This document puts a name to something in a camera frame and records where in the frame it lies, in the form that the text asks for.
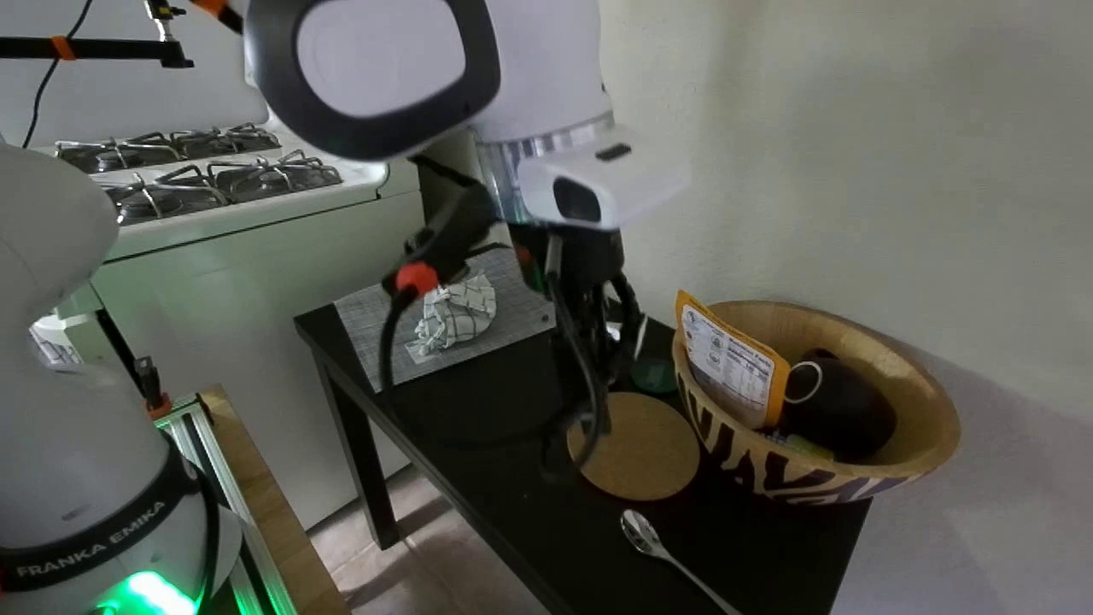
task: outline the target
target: woven basket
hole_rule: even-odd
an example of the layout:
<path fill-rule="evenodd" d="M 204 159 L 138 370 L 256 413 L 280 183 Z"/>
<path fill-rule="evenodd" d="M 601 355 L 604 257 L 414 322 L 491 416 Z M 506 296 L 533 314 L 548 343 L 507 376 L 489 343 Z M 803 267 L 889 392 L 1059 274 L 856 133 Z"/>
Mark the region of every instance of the woven basket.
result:
<path fill-rule="evenodd" d="M 840 318 L 791 305 L 729 302 L 709 305 L 709 314 L 762 339 L 790 361 L 811 348 L 831 348 L 856 376 L 874 383 L 894 410 L 894 433 L 866 465 L 827 462 L 810 452 L 785 446 L 735 419 L 735 413 L 718 408 L 697 387 L 687 348 L 677 334 L 674 361 L 677 376 L 683 378 L 687 413 L 697 428 L 697 437 L 704 441 L 705 453 L 713 453 L 719 468 L 754 495 L 803 504 L 856 502 L 914 480 L 951 453 L 960 441 L 960 419 L 949 396 L 881 339 Z"/>

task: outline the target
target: black cable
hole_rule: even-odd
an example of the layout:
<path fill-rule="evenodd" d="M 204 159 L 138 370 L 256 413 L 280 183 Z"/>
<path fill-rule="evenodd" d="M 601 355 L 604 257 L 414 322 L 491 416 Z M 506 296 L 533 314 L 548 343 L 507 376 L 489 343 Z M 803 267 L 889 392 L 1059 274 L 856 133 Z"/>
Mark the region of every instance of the black cable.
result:
<path fill-rule="evenodd" d="M 138 373 L 137 373 L 137 353 L 129 348 L 127 334 L 116 328 L 113 314 L 105 311 L 105 302 L 96 291 L 96 302 L 101 305 L 96 311 L 96 322 L 113 348 L 113 355 L 121 361 L 121 370 L 129 373 L 132 387 L 138 390 Z"/>
<path fill-rule="evenodd" d="M 204 502 L 204 553 L 201 553 L 201 597 L 196 597 L 196 615 L 209 607 L 211 600 L 211 589 L 216 589 L 216 558 L 218 558 L 218 490 L 211 485 L 209 474 L 196 471 L 196 490 L 201 490 L 201 502 Z"/>
<path fill-rule="evenodd" d="M 446 179 L 446 180 L 454 180 L 457 187 L 465 187 L 465 192 L 475 192 L 475 187 L 481 187 L 481 180 L 477 179 L 472 179 L 472 173 L 461 173 L 461 170 L 454 170 L 454 167 L 446 167 L 446 165 L 438 165 L 438 159 L 430 159 L 430 157 L 408 157 L 416 167 L 425 167 L 425 170 L 433 170 L 438 179 Z"/>
<path fill-rule="evenodd" d="M 497 249 L 513 249 L 507 241 L 485 241 L 485 246 L 475 246 L 472 254 L 467 254 L 467 260 L 472 257 L 481 257 L 481 254 L 497 254 Z"/>
<path fill-rule="evenodd" d="M 548 293 L 552 311 L 557 311 L 557 328 L 561 328 L 561 334 L 566 339 L 566 345 L 571 345 L 571 353 L 573 353 L 573 359 L 577 359 L 584 390 L 587 390 L 587 410 L 571 413 L 571 416 L 561 424 L 561 437 L 571 430 L 573 419 L 587 419 L 587 428 L 584 428 L 587 441 L 584 441 L 584 446 L 573 453 L 573 465 L 571 465 L 573 471 L 561 474 L 561 471 L 548 471 L 548 465 L 543 465 L 543 474 L 552 478 L 552 480 L 557 480 L 557 478 L 571 478 L 571 474 L 577 474 L 577 471 L 587 465 L 587 457 L 594 453 L 594 446 L 598 446 L 598 441 L 601 441 L 601 428 L 604 428 L 604 413 L 607 413 L 607 392 L 604 392 L 604 387 L 601 387 L 598 376 L 594 376 L 587 345 L 584 345 L 584 339 L 579 339 L 579 332 L 577 332 L 577 322 L 573 322 L 573 314 L 571 314 L 571 307 L 566 307 L 566 302 L 562 302 L 562 291 L 561 291 L 561 260 L 562 260 L 561 249 L 562 249 L 562 238 L 561 238 L 561 237 L 548 237 L 548 249 L 547 249 L 547 293 Z"/>
<path fill-rule="evenodd" d="M 67 26 L 67 39 L 79 33 L 79 26 L 80 26 L 80 20 L 89 17 L 93 4 L 96 4 L 96 0 L 80 0 L 80 11 L 79 11 L 79 17 L 73 17 L 73 25 Z M 58 72 L 58 59 L 46 64 L 46 72 L 44 72 L 40 81 L 36 81 L 33 106 L 31 106 L 31 125 L 27 125 L 23 147 L 31 147 L 31 140 L 33 140 L 36 111 L 40 111 L 40 94 L 44 94 L 46 81 L 55 78 L 55 72 Z"/>
<path fill-rule="evenodd" d="M 416 302 L 416 291 L 398 291 L 390 302 L 381 334 L 379 334 L 379 383 L 381 383 L 381 390 L 397 387 L 397 376 L 392 376 L 397 332 L 398 332 L 398 318 L 408 311 L 414 302 Z"/>
<path fill-rule="evenodd" d="M 637 339 L 637 328 L 640 328 L 637 293 L 635 293 L 635 286 L 629 283 L 625 274 L 613 274 L 612 286 L 613 286 L 617 307 L 620 307 L 620 345 L 625 345 L 625 353 L 635 353 L 635 339 Z"/>

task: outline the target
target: stove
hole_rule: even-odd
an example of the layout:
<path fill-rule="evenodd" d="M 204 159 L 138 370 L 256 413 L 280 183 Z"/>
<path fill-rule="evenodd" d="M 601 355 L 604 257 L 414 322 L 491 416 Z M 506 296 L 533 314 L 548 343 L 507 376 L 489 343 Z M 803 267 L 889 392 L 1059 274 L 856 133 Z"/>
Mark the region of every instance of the stove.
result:
<path fill-rule="evenodd" d="M 342 183 L 339 167 L 292 150 L 280 159 L 256 157 L 185 165 L 151 180 L 137 173 L 132 183 L 105 187 L 105 195 L 116 208 L 116 223 L 137 225 L 331 183 Z"/>
<path fill-rule="evenodd" d="M 222 154 L 275 150 L 280 140 L 251 122 L 228 129 L 194 129 L 194 133 L 144 133 L 132 140 L 105 143 L 58 143 L 58 157 L 86 173 L 105 173 L 121 167 L 151 167 Z"/>

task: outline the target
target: green light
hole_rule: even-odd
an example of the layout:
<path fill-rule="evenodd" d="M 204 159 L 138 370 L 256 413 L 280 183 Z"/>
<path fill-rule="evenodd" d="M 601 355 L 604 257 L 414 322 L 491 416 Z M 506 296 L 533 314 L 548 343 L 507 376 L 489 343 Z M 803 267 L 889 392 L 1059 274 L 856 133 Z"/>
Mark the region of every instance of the green light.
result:
<path fill-rule="evenodd" d="M 100 615 L 194 615 L 196 603 L 154 572 L 138 572 L 113 584 L 100 603 Z"/>

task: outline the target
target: floor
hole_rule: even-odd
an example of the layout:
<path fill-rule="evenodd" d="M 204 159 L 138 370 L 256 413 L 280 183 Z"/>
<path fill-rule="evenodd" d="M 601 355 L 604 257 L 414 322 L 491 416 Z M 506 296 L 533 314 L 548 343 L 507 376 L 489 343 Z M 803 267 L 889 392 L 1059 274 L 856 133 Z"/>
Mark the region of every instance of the floor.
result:
<path fill-rule="evenodd" d="M 379 549 L 370 513 L 311 532 L 351 615 L 547 615 L 522 580 L 414 468 L 390 480 L 403 542 Z"/>

